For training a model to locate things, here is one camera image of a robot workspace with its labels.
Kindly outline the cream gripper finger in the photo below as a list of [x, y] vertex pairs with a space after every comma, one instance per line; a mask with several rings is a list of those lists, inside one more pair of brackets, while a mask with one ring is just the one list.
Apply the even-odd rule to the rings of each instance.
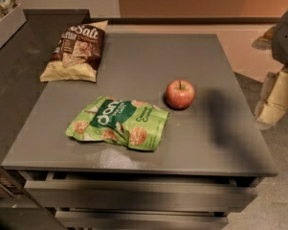
[[269, 129], [288, 111], [288, 66], [269, 72], [263, 82], [260, 100], [255, 107], [254, 123], [258, 129]]

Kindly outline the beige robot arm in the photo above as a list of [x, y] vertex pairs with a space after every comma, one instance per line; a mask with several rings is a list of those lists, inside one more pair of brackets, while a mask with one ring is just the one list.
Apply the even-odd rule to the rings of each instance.
[[267, 73], [255, 107], [255, 125], [264, 130], [273, 127], [288, 111], [288, 11], [253, 46], [270, 49], [273, 59], [283, 64], [279, 72]]

